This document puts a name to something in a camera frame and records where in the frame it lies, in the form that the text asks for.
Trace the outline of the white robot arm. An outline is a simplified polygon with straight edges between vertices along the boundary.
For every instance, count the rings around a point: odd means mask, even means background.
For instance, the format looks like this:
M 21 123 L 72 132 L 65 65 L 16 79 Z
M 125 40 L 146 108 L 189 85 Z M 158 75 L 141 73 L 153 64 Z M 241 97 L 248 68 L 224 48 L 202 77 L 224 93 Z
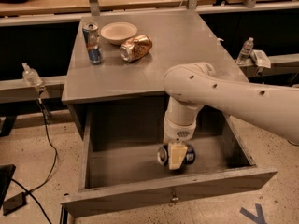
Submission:
M 192 139 L 199 111 L 206 105 L 299 143 L 299 89 L 230 81 L 215 77 L 209 63 L 171 67 L 164 75 L 169 95 L 164 143 Z

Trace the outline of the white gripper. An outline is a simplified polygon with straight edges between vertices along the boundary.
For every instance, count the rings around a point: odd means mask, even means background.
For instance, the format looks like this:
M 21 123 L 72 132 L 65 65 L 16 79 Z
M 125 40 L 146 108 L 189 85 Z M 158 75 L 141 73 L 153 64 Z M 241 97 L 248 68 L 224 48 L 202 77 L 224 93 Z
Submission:
M 187 146 L 183 143 L 192 139 L 196 128 L 196 121 L 190 125 L 176 124 L 170 119 L 168 112 L 164 116 L 164 143 L 168 144 L 168 165 L 170 170 L 177 170 L 181 167 Z

